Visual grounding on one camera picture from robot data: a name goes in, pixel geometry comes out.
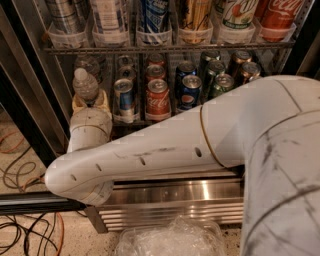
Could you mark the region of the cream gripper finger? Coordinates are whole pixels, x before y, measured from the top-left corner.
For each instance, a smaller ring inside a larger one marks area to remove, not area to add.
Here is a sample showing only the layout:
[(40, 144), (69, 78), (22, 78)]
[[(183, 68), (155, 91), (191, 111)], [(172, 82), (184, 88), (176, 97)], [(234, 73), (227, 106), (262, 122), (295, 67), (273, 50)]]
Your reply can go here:
[(95, 107), (106, 112), (109, 117), (112, 116), (112, 113), (109, 107), (108, 96), (104, 89), (99, 90), (98, 97), (95, 101)]
[(81, 111), (82, 109), (86, 108), (87, 104), (86, 102), (79, 97), (77, 94), (74, 95), (72, 100), (72, 110), (73, 113), (76, 114), (77, 112)]

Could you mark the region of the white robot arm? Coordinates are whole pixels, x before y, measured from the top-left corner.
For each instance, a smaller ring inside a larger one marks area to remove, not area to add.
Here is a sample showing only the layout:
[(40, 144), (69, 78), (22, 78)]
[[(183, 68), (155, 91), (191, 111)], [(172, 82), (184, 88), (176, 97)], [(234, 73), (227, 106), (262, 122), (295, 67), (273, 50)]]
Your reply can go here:
[(241, 256), (320, 256), (320, 82), (269, 76), (47, 169), (54, 194), (107, 201), (120, 178), (246, 169)]

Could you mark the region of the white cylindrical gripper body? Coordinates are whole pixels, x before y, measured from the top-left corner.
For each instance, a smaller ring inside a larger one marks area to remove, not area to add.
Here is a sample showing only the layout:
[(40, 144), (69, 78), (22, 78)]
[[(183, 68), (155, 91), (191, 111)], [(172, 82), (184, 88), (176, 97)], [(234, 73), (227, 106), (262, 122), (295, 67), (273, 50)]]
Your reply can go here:
[(100, 109), (84, 108), (70, 121), (70, 140), (67, 152), (91, 149), (110, 141), (111, 116)]

